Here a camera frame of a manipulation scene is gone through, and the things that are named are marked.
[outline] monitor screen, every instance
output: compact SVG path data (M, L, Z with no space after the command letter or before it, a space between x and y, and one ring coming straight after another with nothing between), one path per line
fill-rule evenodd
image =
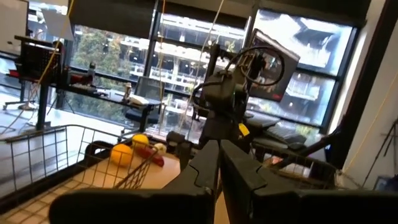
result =
M258 29L254 30L251 41L251 47L255 46L270 46L274 48L284 59L285 69L283 74L280 74L282 71L282 64L276 52L266 49L261 50L262 56L265 60L265 66L256 81L259 83L273 83L279 78L279 75L282 75L282 79L280 82L272 86L253 84L249 94L252 97L280 102L285 94L287 85L299 64L300 57Z

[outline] glass window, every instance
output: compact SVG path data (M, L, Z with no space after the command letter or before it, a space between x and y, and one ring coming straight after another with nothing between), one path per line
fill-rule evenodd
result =
M300 55L300 67L336 75L352 27L259 10L255 28Z
M180 123L182 122L182 128L179 132L185 136L188 136L188 130L192 122L192 105L188 106L187 115L184 115L185 109L187 108L187 98L168 94L164 97L164 103L167 105L164 111L164 119L160 127L159 124L152 125L147 128L147 132L154 136L166 137L170 131L179 131ZM201 131L205 125L206 118L200 118L199 121L192 123L191 131L189 131L189 141L198 142Z
M296 124L296 123L291 123L288 121L279 121L277 123L277 125L282 128L292 129L296 133L302 134L302 135L306 136L307 138L314 138L319 133L319 129L317 129L317 128L313 128L313 127L301 125L301 124Z
M137 80L144 73L149 41L85 26L75 27L71 66Z
M9 73L10 69L16 69L14 65L14 61L0 58L0 84L5 86L12 86L16 88L20 88L21 84L17 78L9 77L6 74ZM0 86L0 92L5 93L11 96L18 96L20 95L20 90L15 90L13 88L7 88L5 86Z
M210 22L164 14L160 20L158 35L163 34L166 39L202 46L210 27ZM243 46L244 35L242 29L215 24L206 45L217 43L230 52L238 52Z
M295 73L280 103L250 98L248 109L321 125L334 85L334 80Z
M93 84L104 88L124 91L124 83L107 78L95 77ZM66 100L68 100L72 109L77 113L102 118L115 123L130 124L124 117L126 108L122 105L74 93L67 93ZM70 110L68 105L64 105L64 109Z
M57 13L66 15L68 12L68 7L30 1L29 9L33 12L28 14L27 26L29 30L32 31L30 36L35 39L45 40L48 42L58 40L58 37L54 37L48 32L47 26L45 25L42 9L56 11Z
M199 64L199 56L199 50L167 43L160 47L160 43L156 43L149 76L159 79L161 74L162 82L166 82L166 89L190 94L193 87L204 81L210 59L210 54L203 52ZM227 59L219 58L215 71L224 69L227 64Z

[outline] desk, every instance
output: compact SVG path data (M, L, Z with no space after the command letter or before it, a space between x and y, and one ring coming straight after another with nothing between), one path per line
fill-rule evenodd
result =
M7 74L7 76L18 78L19 80L22 80L23 82L24 81L28 81L28 82L32 82L32 83L38 82L38 80L33 79L33 78L21 77L16 71L10 72L10 74ZM37 111L37 122L35 125L35 128L37 131L45 129L45 115L47 112L47 98L49 95L50 87L61 89L61 90L68 91L71 93L76 93L76 94L83 95L83 96L89 96L89 97L96 98L99 100L108 101L110 103L116 103L116 104L119 104L122 106L127 106L129 108L135 108L135 109L140 109L140 110L142 109L142 120L141 120L140 126L139 126L140 132L145 131L145 127L147 124L147 117L148 117L149 113L156 106L159 106L162 103L159 100L146 99L149 102L147 105L132 105L132 104L123 102L123 97L116 94L116 93L120 93L120 91L116 91L116 90L106 90L106 89L98 88L98 90L105 90L105 91L109 92L108 96L101 96L98 93L94 93L92 91L87 91L82 88L77 88L74 86L64 86L64 87L60 88L59 86L57 86L55 84L44 84L43 83L40 86L39 108Z
M140 159L134 158L132 165L138 166ZM142 183L142 189L161 189L173 180L180 173L180 164L177 158L171 155L164 156L164 166L158 167L151 164ZM41 222L46 219L49 210L49 204L59 195L65 194L71 190L86 187L112 187L115 180L125 177L127 170L118 169L115 165L108 166L108 160L101 161L90 169L77 174L68 181L50 189L48 192L26 202L19 207L7 212L2 216L5 221L20 223L48 223ZM223 194L220 195L216 203L215 211L216 224L228 224L228 215L225 207Z
M148 101L148 104L146 104L146 105L135 105L135 104L126 103L123 101L123 95L124 95L123 92L116 91L116 90L104 89L104 88L97 88L97 90L101 90L101 92L107 93L108 94L107 96L100 95L98 92L94 93L92 91L87 91L82 88L77 88L74 86L67 86L65 88L62 88L62 90L65 90L65 91L68 91L71 93L76 93L76 94L83 95L83 96L89 96L89 97L96 98L99 100L108 101L110 103L116 103L116 104L119 104L122 106L127 106L128 108L135 108L135 109L142 110L142 119L139 123L139 132L141 132L141 133L143 133L145 131L149 113L156 106L160 106L162 104L162 102L159 100L152 100L149 98L146 98L146 100Z

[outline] metal wire rack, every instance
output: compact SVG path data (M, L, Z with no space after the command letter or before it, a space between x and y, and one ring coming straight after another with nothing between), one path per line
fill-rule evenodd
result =
M144 159L135 151L121 152L120 158L131 158L128 167L121 167L109 159L117 134L79 125L54 129L54 134L39 131L0 140L0 223L49 223L50 204L73 190L138 189L157 153ZM119 144L135 143L126 139Z
M263 166L289 180L299 189L361 189L354 179L327 162L304 157L286 149L266 150ZM279 162L289 158L291 164L280 168Z

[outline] yellow ball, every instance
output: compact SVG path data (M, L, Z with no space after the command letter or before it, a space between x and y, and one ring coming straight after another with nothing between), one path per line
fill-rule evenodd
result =
M132 138L132 149L145 148L149 144L149 139L145 134L136 134Z
M132 150L125 144L115 145L111 151L110 159L117 166L128 167L132 161Z

